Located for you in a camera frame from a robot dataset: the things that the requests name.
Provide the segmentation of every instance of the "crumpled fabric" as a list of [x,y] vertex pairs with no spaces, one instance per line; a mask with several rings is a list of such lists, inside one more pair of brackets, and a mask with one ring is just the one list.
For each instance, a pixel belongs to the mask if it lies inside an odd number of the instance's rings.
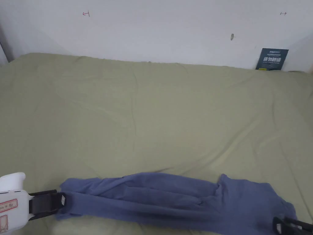
[[218,183],[165,173],[71,178],[61,191],[67,203],[57,219],[90,215],[225,235],[274,234],[273,217],[296,219],[293,205],[270,184],[225,174]]

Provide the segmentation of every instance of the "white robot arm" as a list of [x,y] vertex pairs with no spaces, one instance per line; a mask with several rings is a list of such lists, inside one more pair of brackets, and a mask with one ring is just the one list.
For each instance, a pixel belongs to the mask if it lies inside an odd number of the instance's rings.
[[29,220],[55,214],[66,203],[56,190],[28,194],[23,190],[23,172],[0,178],[0,234],[24,227]]

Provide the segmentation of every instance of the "white sticker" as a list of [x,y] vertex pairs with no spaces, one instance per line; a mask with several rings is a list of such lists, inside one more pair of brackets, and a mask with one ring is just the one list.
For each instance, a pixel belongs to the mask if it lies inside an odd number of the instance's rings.
[[64,205],[64,203],[65,203],[65,197],[63,195],[62,195],[61,203],[62,203],[62,205]]
[[0,233],[6,232],[8,230],[8,216],[0,217]]
[[0,203],[0,213],[14,209],[17,206],[18,206],[18,200],[17,199],[2,202],[2,203]]
[[276,228],[279,234],[281,234],[281,224],[276,224]]

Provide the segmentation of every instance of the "dark blue card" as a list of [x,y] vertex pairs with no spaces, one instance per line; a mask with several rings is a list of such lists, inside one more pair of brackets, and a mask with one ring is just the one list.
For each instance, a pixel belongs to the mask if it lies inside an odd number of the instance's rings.
[[287,54],[287,49],[263,48],[255,69],[281,70]]

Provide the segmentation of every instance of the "black clip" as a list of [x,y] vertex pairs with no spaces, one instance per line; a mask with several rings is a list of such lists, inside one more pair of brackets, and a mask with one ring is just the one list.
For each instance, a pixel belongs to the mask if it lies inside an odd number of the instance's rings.
[[313,225],[285,217],[273,219],[273,231],[277,235],[312,235]]
[[58,193],[56,190],[30,193],[29,195],[34,196],[29,200],[29,213],[34,216],[29,220],[53,215],[66,204],[65,193]]

